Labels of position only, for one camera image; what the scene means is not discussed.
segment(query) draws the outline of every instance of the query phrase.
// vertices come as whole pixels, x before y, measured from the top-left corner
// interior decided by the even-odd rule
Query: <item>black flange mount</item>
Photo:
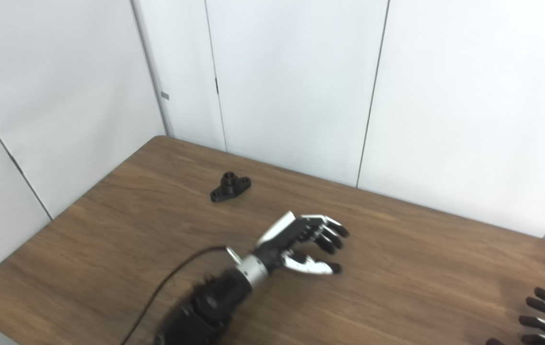
[[[221,185],[210,192],[210,199],[214,203],[220,203],[229,199],[234,199],[251,186],[249,177],[238,177],[231,171],[226,172],[221,177]]]

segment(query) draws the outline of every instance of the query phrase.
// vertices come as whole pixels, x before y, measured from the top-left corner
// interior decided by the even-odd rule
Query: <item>black cable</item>
[[[123,338],[123,341],[121,341],[121,345],[125,345],[128,342],[129,337],[132,336],[132,334],[134,333],[134,331],[138,327],[138,324],[140,324],[140,321],[142,321],[142,318],[145,317],[145,314],[147,314],[147,310],[149,310],[149,307],[151,306],[151,304],[155,300],[155,297],[157,297],[158,293],[161,291],[163,286],[165,286],[165,283],[167,283],[168,280],[170,280],[178,271],[180,271],[183,267],[185,267],[185,265],[189,264],[189,262],[192,262],[194,259],[196,259],[196,258],[198,258],[198,257],[200,257],[200,256],[202,256],[202,255],[204,255],[206,253],[216,252],[216,251],[226,251],[227,249],[228,249],[228,247],[226,245],[218,246],[218,247],[209,247],[209,248],[206,248],[206,249],[202,249],[201,251],[191,255],[191,257],[188,257],[187,260],[185,260],[182,264],[179,264],[178,267],[176,267],[165,278],[163,278],[161,283],[159,283],[158,287],[155,289],[154,293],[151,295],[151,297],[149,297],[149,300],[147,301],[147,304],[145,304],[145,307],[140,312],[140,315],[138,315],[138,318],[134,322],[134,325],[129,330],[129,332],[126,334],[125,338]]]

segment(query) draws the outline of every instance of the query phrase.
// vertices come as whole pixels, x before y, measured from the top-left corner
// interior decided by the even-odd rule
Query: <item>wooden table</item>
[[[253,186],[212,203],[232,170]],[[186,142],[158,137],[0,264],[0,331],[23,345],[116,345],[169,270],[228,244],[247,254],[287,210],[327,214],[351,237],[339,276],[279,270],[241,306],[225,345],[519,344],[520,314],[545,288],[545,241]],[[206,274],[179,273],[130,344]]]

